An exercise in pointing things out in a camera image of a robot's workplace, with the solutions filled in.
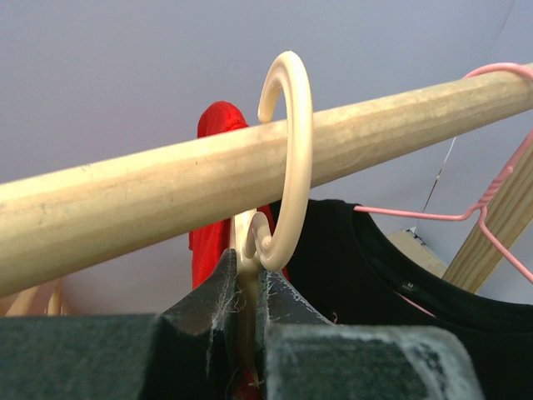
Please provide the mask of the wooden clothes rack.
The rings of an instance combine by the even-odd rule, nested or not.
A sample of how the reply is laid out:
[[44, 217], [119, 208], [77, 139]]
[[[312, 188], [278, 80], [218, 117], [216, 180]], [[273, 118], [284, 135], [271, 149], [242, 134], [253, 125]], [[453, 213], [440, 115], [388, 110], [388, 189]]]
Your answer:
[[[532, 107], [532, 68], [313, 112], [311, 188]], [[1, 186], [7, 296], [281, 197], [287, 119]]]

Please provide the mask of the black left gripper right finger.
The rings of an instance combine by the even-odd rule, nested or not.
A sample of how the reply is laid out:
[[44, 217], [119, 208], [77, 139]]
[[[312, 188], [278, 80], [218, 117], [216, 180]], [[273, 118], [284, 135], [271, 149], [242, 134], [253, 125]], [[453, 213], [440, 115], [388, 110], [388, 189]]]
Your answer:
[[438, 327], [336, 325], [261, 271], [257, 368], [266, 399], [482, 399], [460, 341]]

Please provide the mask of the pink plastic file organizer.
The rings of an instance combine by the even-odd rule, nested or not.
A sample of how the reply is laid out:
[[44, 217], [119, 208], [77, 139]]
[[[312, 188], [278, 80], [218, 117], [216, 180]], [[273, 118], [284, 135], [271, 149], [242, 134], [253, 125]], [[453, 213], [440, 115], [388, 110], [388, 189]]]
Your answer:
[[2, 317], [72, 314], [59, 278], [1, 298]]

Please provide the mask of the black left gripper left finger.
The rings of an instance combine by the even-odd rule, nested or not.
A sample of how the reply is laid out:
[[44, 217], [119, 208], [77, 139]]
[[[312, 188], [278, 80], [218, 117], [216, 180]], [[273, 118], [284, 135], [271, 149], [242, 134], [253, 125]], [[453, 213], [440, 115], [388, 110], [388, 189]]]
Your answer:
[[237, 260], [159, 314], [5, 317], [4, 399], [228, 399]]

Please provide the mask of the black t shirt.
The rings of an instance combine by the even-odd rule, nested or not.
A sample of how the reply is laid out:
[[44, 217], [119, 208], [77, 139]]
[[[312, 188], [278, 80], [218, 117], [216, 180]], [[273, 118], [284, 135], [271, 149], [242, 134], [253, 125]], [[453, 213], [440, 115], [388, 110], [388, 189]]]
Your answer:
[[427, 272], [350, 203], [309, 201], [285, 274], [337, 323], [445, 329], [469, 353], [486, 398], [532, 397], [532, 307], [479, 297]]

